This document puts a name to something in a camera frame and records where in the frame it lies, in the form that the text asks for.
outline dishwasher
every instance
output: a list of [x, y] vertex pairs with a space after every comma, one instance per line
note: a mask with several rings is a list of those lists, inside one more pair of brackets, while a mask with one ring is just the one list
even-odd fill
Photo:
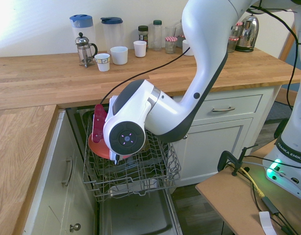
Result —
[[181, 170], [173, 145], [146, 131], [142, 150], [115, 165], [88, 147], [94, 108], [67, 113], [78, 130], [83, 182], [99, 204], [99, 235], [182, 235], [169, 191]]

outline white wall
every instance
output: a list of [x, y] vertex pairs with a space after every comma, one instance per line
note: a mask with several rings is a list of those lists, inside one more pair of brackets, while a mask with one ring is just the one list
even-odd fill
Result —
[[[155, 19], [162, 20], [163, 27], [176, 24], [186, 3], [187, 0], [0, 0], [0, 57], [76, 52], [69, 20], [75, 14], [93, 16], [99, 50], [105, 49], [100, 18], [121, 17], [125, 45], [133, 48], [138, 25], [151, 26]], [[277, 14], [292, 25], [293, 13]], [[279, 57], [288, 35], [286, 29], [270, 16], [258, 18], [256, 47]]]

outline green light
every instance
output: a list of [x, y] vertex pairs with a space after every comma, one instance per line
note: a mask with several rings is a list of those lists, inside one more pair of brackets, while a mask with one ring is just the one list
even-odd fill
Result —
[[[280, 159], [276, 159], [275, 162], [273, 162], [273, 163], [270, 165], [270, 168], [275, 169], [275, 167], [278, 166], [278, 165], [279, 165], [278, 163], [280, 163], [280, 162], [281, 162]], [[273, 172], [273, 170], [267, 169], [267, 175], [270, 175], [272, 172]]]

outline yellow cable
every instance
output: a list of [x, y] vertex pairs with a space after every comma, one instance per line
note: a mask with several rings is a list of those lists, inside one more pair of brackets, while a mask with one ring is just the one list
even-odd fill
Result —
[[254, 184], [254, 187], [256, 188], [256, 191], [257, 191], [259, 197], [260, 198], [265, 197], [265, 194], [262, 192], [262, 190], [259, 189], [259, 187], [255, 183], [254, 179], [248, 174], [248, 172], [246, 170], [244, 170], [242, 167], [240, 168], [240, 170], [243, 171], [244, 174], [246, 174], [246, 176], [249, 178], [249, 180], [251, 180], [251, 182]]

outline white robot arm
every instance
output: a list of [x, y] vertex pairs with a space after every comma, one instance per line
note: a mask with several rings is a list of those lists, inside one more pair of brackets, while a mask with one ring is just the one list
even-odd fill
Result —
[[[131, 82], [113, 97], [103, 136], [116, 155], [138, 152], [145, 142], [145, 128], [164, 142], [182, 139], [196, 112], [218, 78], [227, 59], [227, 40], [232, 27], [258, 0], [189, 0], [182, 27], [194, 52], [196, 75], [181, 102], [175, 102], [147, 80]], [[263, 0], [266, 8], [292, 8], [301, 41], [301, 0]], [[282, 134], [283, 141], [301, 152], [301, 86], [293, 115]]]
[[118, 155], [136, 153], [145, 142], [144, 128], [164, 142], [185, 136], [226, 62], [232, 27], [256, 1], [188, 1], [182, 27], [197, 63], [190, 87], [178, 103], [147, 80], [131, 82], [117, 97], [110, 109], [112, 115], [108, 115], [104, 125], [104, 140], [109, 149]]

